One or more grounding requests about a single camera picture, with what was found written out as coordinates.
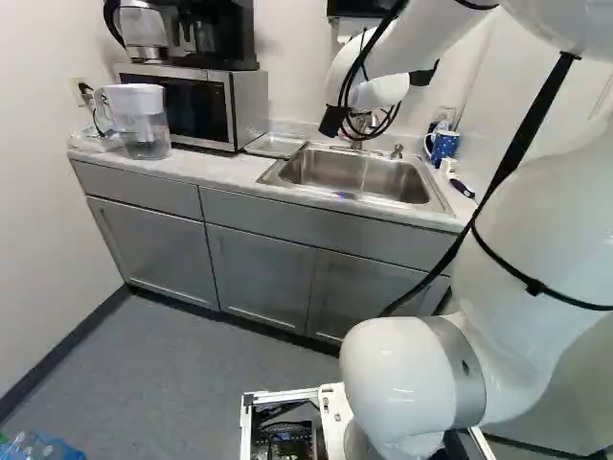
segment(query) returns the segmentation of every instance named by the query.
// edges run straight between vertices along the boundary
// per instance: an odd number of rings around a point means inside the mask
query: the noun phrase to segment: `coffee maker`
[[[105,0],[103,14],[132,62],[260,68],[253,0]]]

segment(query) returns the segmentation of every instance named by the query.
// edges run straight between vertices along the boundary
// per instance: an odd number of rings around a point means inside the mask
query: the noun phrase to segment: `countertop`
[[[250,196],[259,196],[288,203],[302,204],[367,218],[388,220],[449,233],[459,233],[476,208],[475,203],[453,189],[443,173],[430,171],[454,216],[422,209],[378,206],[347,200],[342,197],[317,196],[308,192],[259,184],[257,180],[276,161],[245,153],[227,155],[189,149],[172,149],[171,156],[162,160],[132,160],[118,152],[104,153],[68,149],[68,157],[142,174],[164,177],[198,186],[210,187]]]

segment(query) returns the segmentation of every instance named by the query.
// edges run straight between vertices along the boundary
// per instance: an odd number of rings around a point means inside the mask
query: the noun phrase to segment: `floor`
[[[130,297],[2,427],[90,460],[236,460],[245,391],[338,381],[335,358]]]

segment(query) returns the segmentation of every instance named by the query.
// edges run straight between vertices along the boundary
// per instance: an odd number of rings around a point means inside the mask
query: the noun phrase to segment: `kitchen sink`
[[[309,145],[289,160],[275,163],[258,182],[365,203],[449,212],[417,156],[396,160]]]

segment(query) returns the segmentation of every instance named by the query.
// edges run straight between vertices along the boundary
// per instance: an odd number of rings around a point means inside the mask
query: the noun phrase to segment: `black strap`
[[[521,163],[521,160],[524,158],[528,147],[532,143],[538,129],[545,119],[545,116],[549,111],[549,107],[551,107],[554,99],[556,98],[559,88],[564,83],[564,79],[568,75],[571,65],[576,59],[580,59],[580,57],[566,52],[562,52],[560,54],[556,66],[543,83],[543,86],[540,88],[538,95],[534,99],[530,110],[528,110],[526,117],[515,132],[515,135],[507,148],[505,156],[500,162],[500,165],[498,165],[498,169],[489,183],[488,190],[484,194],[481,203],[472,214],[472,217],[470,218],[470,221],[466,227],[462,229],[462,232],[460,232],[458,238],[455,239],[449,249],[447,249],[447,252],[445,252],[437,264],[434,265],[434,268],[432,268],[432,270],[430,270],[430,272],[425,275],[423,279],[411,290],[398,297],[398,299],[383,309],[378,317],[390,316],[398,308],[415,298],[420,292],[429,287],[432,282],[436,280],[441,273],[443,273],[443,270],[445,270],[447,266],[451,264],[451,261],[453,261],[456,254],[460,250],[462,242],[464,241],[464,238],[466,238],[472,223],[475,221],[475,219],[477,219],[479,214],[481,214],[481,211],[488,202],[491,194],[494,192],[494,190],[496,190],[500,183],[509,176],[509,174],[515,171],[515,169],[519,166],[519,163]]]
[[[455,0],[455,1],[458,2],[460,5],[462,5],[463,7],[470,8],[471,10],[477,10],[479,12],[486,12],[487,10],[493,10],[494,8],[498,6],[498,4],[496,5],[475,5],[474,3],[470,3],[466,0]]]
[[[488,244],[481,238],[479,232],[477,231],[476,221],[471,222],[470,230],[472,232],[472,236],[475,238],[475,241],[481,246],[486,254],[488,254],[497,264],[502,266],[507,272],[521,281],[524,285],[526,285],[526,291],[536,297],[541,294],[548,295],[550,297],[559,300],[560,302],[564,302],[565,304],[570,304],[575,307],[579,307],[580,309],[592,310],[592,311],[613,311],[613,306],[606,305],[597,305],[591,304],[589,302],[583,302],[581,300],[574,299],[573,297],[569,297],[564,295],[556,290],[551,289],[543,282],[532,278],[525,274],[524,272],[518,270],[513,265],[509,264],[502,257],[500,257],[496,252],[488,246]]]

